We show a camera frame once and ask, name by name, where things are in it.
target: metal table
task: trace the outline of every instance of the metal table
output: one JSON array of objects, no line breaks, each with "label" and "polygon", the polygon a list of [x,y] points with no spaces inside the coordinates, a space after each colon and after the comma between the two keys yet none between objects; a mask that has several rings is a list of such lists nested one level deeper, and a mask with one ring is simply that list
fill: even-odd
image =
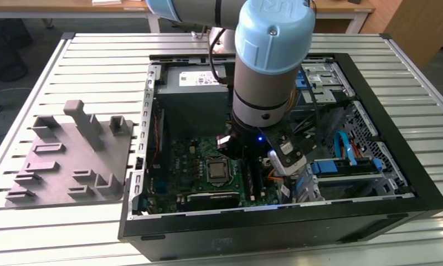
[{"label": "metal table", "polygon": [[[189,34],[77,34],[62,39],[0,146],[0,205],[24,162],[35,115],[67,122],[62,106],[81,99],[99,121],[137,121],[150,54],[206,52]],[[376,35],[316,34],[311,52],[350,53],[443,194],[443,98],[394,41]],[[138,138],[139,128],[133,135]],[[126,265],[147,260],[117,240],[121,203],[0,211],[0,265]],[[443,265],[443,212],[366,243],[175,264]]]}]

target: white cable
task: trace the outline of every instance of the white cable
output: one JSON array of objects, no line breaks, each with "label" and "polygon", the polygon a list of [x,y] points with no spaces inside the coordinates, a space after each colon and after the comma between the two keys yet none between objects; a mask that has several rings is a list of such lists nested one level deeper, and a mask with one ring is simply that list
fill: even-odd
[{"label": "white cable", "polygon": [[0,93],[2,93],[4,91],[9,91],[9,90],[31,90],[31,88],[9,88],[9,89],[0,90]]}]

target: table leg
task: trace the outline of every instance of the table leg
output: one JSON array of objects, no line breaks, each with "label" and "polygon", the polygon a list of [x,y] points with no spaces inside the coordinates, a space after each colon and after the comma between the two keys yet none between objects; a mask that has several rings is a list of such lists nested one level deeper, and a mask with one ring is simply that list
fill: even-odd
[{"label": "table leg", "polygon": [[346,34],[358,34],[368,13],[356,13],[346,29]]},{"label": "table leg", "polygon": [[161,33],[159,18],[154,14],[147,14],[149,30],[150,33]]},{"label": "table leg", "polygon": [[42,24],[46,29],[51,29],[54,27],[54,24],[51,22],[51,18],[41,18]]}]

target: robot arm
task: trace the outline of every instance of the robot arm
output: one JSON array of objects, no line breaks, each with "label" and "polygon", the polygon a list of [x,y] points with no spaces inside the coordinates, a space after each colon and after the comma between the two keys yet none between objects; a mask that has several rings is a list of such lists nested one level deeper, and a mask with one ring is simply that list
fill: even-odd
[{"label": "robot arm", "polygon": [[252,127],[283,117],[299,64],[311,44],[306,0],[147,0],[153,13],[179,22],[235,29],[233,114]]}]

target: motherboard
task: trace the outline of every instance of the motherboard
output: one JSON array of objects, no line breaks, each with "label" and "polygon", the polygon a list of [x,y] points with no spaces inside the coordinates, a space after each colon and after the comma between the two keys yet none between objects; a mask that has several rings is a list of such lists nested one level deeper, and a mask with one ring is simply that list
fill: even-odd
[{"label": "motherboard", "polygon": [[171,141],[170,178],[167,181],[155,180],[153,184],[154,197],[150,199],[157,206],[157,213],[181,212],[189,209],[214,208],[217,204],[210,199],[211,193],[222,193],[227,207],[262,206],[278,203],[278,185],[266,184],[255,196],[254,183],[262,184],[268,169],[266,160],[254,162],[260,173],[251,176],[246,169],[246,161],[230,160],[215,150],[215,138],[194,138]]}]

